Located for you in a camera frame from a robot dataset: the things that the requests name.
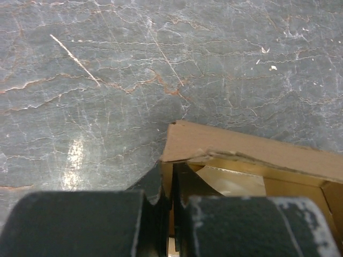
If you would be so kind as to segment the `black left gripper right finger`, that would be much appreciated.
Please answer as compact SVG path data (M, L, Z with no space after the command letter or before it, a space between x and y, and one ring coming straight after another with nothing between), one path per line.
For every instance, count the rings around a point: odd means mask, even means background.
M173 164L173 210L175 247L180 256L187 255L190 224L186 207L191 196L222 196L217 190L203 180L185 162Z

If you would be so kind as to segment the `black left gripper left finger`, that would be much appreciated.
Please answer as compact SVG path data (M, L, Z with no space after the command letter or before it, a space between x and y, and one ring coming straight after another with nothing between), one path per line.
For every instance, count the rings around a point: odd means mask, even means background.
M127 190L139 191L142 196L133 256L167 256L170 200L163 185L161 162Z

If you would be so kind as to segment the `brown cardboard paper box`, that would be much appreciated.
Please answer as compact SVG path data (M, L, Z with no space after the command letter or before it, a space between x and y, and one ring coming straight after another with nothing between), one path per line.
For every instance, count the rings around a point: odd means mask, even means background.
M342 155L291 143L200 125L171 123L161 157L164 163L187 162L216 190L230 171L255 175L267 196L304 196L323 212L342 247Z

